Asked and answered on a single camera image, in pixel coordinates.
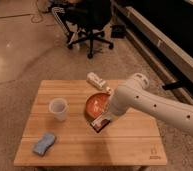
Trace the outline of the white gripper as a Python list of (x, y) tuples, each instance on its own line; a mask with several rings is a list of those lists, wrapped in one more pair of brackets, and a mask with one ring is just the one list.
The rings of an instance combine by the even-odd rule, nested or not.
[(111, 112), (104, 113), (100, 115), (97, 120), (94, 120), (93, 122), (90, 123), (90, 125), (96, 129), (95, 131), (99, 133), (102, 131), (109, 123), (115, 121), (117, 119), (117, 116), (114, 115)]

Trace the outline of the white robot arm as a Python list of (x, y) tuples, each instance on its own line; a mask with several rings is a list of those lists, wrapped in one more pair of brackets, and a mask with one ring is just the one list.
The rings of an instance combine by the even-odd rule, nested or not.
[(148, 78), (141, 73), (120, 83), (109, 97), (103, 113), (91, 122), (93, 129), (100, 132), (109, 122), (134, 108), (193, 137), (193, 106), (154, 95), (147, 91), (148, 86)]

